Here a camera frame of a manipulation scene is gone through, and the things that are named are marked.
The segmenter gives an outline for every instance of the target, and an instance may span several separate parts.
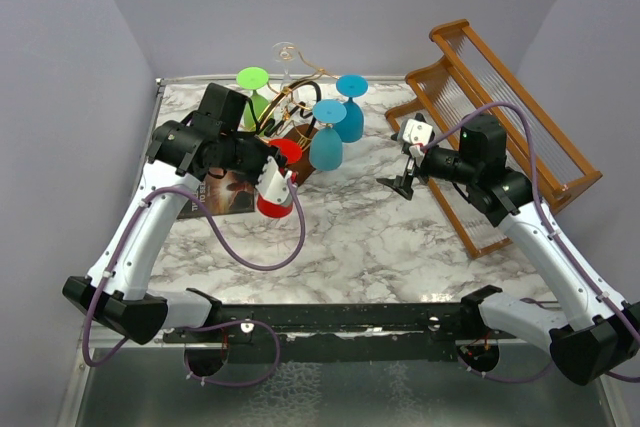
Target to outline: wine glass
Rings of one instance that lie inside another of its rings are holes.
[[[342,142],[351,143],[360,140],[364,133],[364,114],[354,97],[364,95],[369,88],[369,83],[360,75],[343,75],[336,82],[336,89],[342,95],[349,97],[344,103],[347,114],[338,122],[334,129],[340,135]]]
[[[261,121],[260,116],[264,114],[264,111],[269,105],[269,100],[258,93],[258,89],[261,89],[267,82],[269,82],[269,73],[261,69],[260,67],[247,67],[238,72],[236,76],[238,85],[245,90],[253,91],[251,94],[251,102],[253,104],[253,112],[256,119]],[[244,128],[248,131],[256,129],[256,123],[251,113],[250,107],[247,105],[244,109]]]
[[[316,170],[335,170],[342,164],[342,140],[332,124],[346,115],[347,109],[337,100],[321,100],[313,106],[313,116],[326,125],[313,136],[309,148],[309,162]]]
[[[273,56],[273,60],[278,62],[279,64],[282,64],[282,69],[284,70],[282,83],[280,84],[280,90],[282,91],[286,86],[290,85],[291,82],[293,82],[289,69],[291,68],[295,60],[299,58],[298,46],[291,42],[278,42],[273,47],[271,47],[271,53]],[[289,97],[294,103],[300,100],[298,92],[296,92],[295,90],[291,94],[289,94]],[[289,110],[289,107],[289,105],[285,105],[285,108],[287,110]]]

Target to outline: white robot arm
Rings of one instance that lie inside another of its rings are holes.
[[[242,174],[265,202],[286,206],[292,201],[286,158],[255,133],[238,132],[247,101],[209,84],[196,111],[156,129],[136,194],[112,240],[85,277],[70,277],[63,288],[80,310],[89,310],[97,291],[93,317],[140,344],[160,329],[204,324],[215,299],[195,289],[148,290],[156,258],[187,201],[184,193],[194,194],[216,168]]]
[[[506,167],[506,132],[498,120],[477,112],[464,123],[455,151],[430,144],[433,128],[422,115],[406,120],[392,137],[409,156],[404,174],[378,182],[409,200],[414,178],[452,182],[524,252],[562,307],[562,312],[550,312],[485,287],[462,300],[469,323],[482,326],[476,329],[478,337],[488,330],[515,335],[549,353],[565,376],[581,385],[634,356],[638,342],[620,316],[637,329],[640,304],[630,305],[605,282],[560,230],[544,201],[534,199],[529,179]],[[466,195],[458,184],[466,187]]]

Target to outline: white marble surface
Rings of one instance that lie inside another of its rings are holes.
[[[205,84],[167,86],[158,123],[196,108]],[[325,98],[340,98],[333,85]],[[471,260],[428,188],[416,185],[408,202],[375,182],[401,173],[406,157],[388,140],[384,112],[413,98],[399,84],[374,84],[358,99],[365,136],[345,146],[344,163],[315,172],[299,189],[307,238],[299,257],[276,272],[238,265],[203,219],[177,221],[154,267],[151,288],[195,287],[224,302],[444,302],[487,284],[518,297],[551,298],[513,246]],[[295,214],[217,217],[227,240],[261,264],[284,259],[298,239]]]

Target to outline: purple cable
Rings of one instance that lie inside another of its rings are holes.
[[[538,213],[538,216],[542,221],[542,224],[544,225],[545,229],[547,229],[548,235],[552,236],[552,239],[555,240],[558,247],[560,247],[560,250],[562,250],[562,253],[567,257],[569,262],[571,262],[571,264],[576,269],[580,277],[582,277],[582,280],[584,280],[589,285],[589,287],[591,287],[591,289],[596,293],[597,296],[602,298],[603,302],[607,305],[607,307],[609,307],[613,311],[616,317],[618,317],[622,322],[622,324],[627,328],[627,330],[629,331],[631,336],[634,338],[634,340],[638,344],[640,344],[640,333],[633,327],[631,322],[629,322],[629,319],[627,319],[627,317],[613,303],[611,299],[609,299],[606,296],[602,297],[602,294],[604,293],[602,289],[600,289],[598,284],[593,279],[591,279],[591,277],[589,277],[589,274],[587,274],[587,272],[584,270],[582,265],[580,265],[580,262],[578,261],[578,259],[576,259],[576,257],[571,253],[571,251],[566,246],[566,244],[562,241],[560,236],[554,235],[555,229],[551,225],[551,222],[549,221],[549,219],[547,219],[547,216],[544,214],[544,210],[542,210],[542,202],[540,201],[540,192],[538,189],[538,171],[536,169],[536,151],[533,146],[533,136],[531,135],[531,128],[529,127],[529,121],[527,120],[527,117],[524,111],[520,107],[518,107],[517,105],[510,104],[508,102],[491,102],[489,104],[483,105],[482,107],[478,107],[474,112],[467,115],[464,119],[462,119],[454,127],[452,127],[448,132],[445,132],[444,134],[439,135],[432,142],[429,142],[425,147],[423,147],[422,150],[426,152],[430,148],[434,147],[435,145],[445,140],[447,137],[449,137],[453,133],[460,130],[470,120],[474,119],[475,117],[482,114],[486,110],[492,109],[494,107],[506,107],[507,109],[511,109],[520,118],[520,122],[522,123],[522,127],[524,128],[525,137],[527,138],[527,144],[529,147],[533,203],[534,203],[536,212]],[[624,380],[626,382],[640,383],[640,377],[627,377],[624,375],[615,374],[613,372],[609,372],[607,373],[607,375],[618,380]]]
[[[87,364],[89,367],[99,367],[99,366],[103,365],[111,357],[113,357],[113,355],[118,350],[120,350],[120,347],[122,347],[127,340],[129,340],[127,337],[122,338],[100,360],[94,360],[94,359],[91,358],[91,352],[89,352],[89,338],[90,338],[90,335],[91,335],[91,322],[92,322],[93,317],[95,315],[96,308],[98,306],[98,302],[100,301],[100,296],[101,296],[102,292],[104,291],[104,288],[107,285],[108,280],[111,278],[110,274],[113,272],[113,269],[114,269],[114,267],[116,265],[116,262],[117,262],[118,258],[120,257],[120,254],[122,254],[122,250],[124,249],[124,246],[126,245],[127,240],[131,236],[131,232],[133,231],[134,227],[138,223],[138,220],[140,220],[140,216],[142,215],[144,210],[147,208],[149,203],[154,198],[156,198],[158,195],[166,194],[166,193],[178,194],[178,195],[182,195],[184,197],[187,197],[189,200],[194,202],[198,206],[198,208],[200,210],[202,210],[204,212],[205,216],[207,217],[207,220],[209,221],[209,224],[211,225],[211,228],[213,229],[213,232],[214,232],[215,236],[220,241],[220,243],[222,244],[222,247],[224,247],[224,249],[227,251],[227,253],[229,255],[231,255],[231,257],[233,257],[236,261],[238,261],[242,265],[244,265],[246,267],[249,267],[250,269],[255,269],[255,270],[259,270],[259,271],[273,271],[273,270],[276,270],[276,269],[280,269],[280,268],[284,267],[285,265],[291,263],[291,261],[298,256],[298,254],[302,250],[302,246],[304,244],[304,238],[305,238],[305,235],[306,235],[304,212],[302,211],[302,206],[300,205],[300,199],[298,199],[297,188],[296,188],[297,186],[295,184],[293,184],[291,182],[291,180],[287,180],[287,187],[289,187],[289,192],[291,193],[291,198],[293,199],[293,203],[296,206],[296,212],[298,213],[298,218],[300,219],[300,239],[298,240],[298,245],[296,246],[295,250],[293,251],[293,253],[289,257],[287,257],[284,261],[282,261],[282,262],[280,262],[278,264],[275,264],[275,265],[271,265],[271,266],[261,266],[261,265],[253,264],[251,262],[248,262],[248,261],[244,260],[235,251],[233,251],[231,246],[227,243],[227,241],[222,236],[222,232],[220,232],[220,229],[216,225],[216,222],[213,219],[213,216],[211,215],[211,213],[207,210],[206,206],[200,201],[200,199],[198,199],[198,197],[196,197],[191,192],[183,190],[183,189],[178,188],[178,187],[162,187],[160,189],[154,190],[149,195],[147,195],[142,200],[142,202],[144,202],[145,206],[142,206],[142,205],[139,206],[135,210],[133,215],[131,216],[131,219],[129,219],[129,222],[127,223],[127,226],[125,227],[124,231],[122,232],[122,236],[120,237],[120,240],[118,241],[118,243],[116,245],[116,248],[113,251],[113,255],[111,256],[111,259],[109,260],[109,263],[107,264],[107,267],[105,267],[105,269],[104,269],[104,273],[109,274],[109,275],[105,276],[103,274],[102,279],[98,283],[98,286],[96,287],[96,290],[93,293],[93,296],[91,297],[91,302],[89,303],[89,308],[87,309],[87,315],[85,316],[84,324],[83,324],[83,328],[82,328],[82,357],[84,358],[85,364]]]
[[[185,356],[184,365],[189,371],[189,376],[187,378],[193,377],[195,379],[198,379],[201,382],[206,382],[208,384],[213,384],[213,385],[221,385],[222,387],[252,387],[254,385],[258,385],[261,382],[264,382],[269,377],[271,377],[276,371],[276,369],[278,368],[278,364],[280,364],[280,340],[278,339],[278,334],[275,333],[275,331],[271,328],[270,325],[265,324],[264,322],[261,322],[259,320],[246,319],[246,320],[233,320],[231,322],[225,322],[223,324],[212,325],[209,327],[195,327],[195,328],[190,327],[190,328],[186,328],[185,330],[188,330],[190,332],[210,332],[212,330],[224,329],[226,327],[233,327],[234,325],[245,324],[245,323],[259,325],[260,327],[265,328],[267,332],[269,332],[271,337],[273,337],[273,340],[276,346],[276,355],[273,360],[273,364],[271,364],[271,367],[269,367],[269,370],[267,370],[267,372],[265,372],[263,375],[261,375],[257,379],[247,380],[245,382],[225,382],[223,380],[212,379],[211,377],[199,377],[193,373],[193,370],[189,365],[189,361]]]

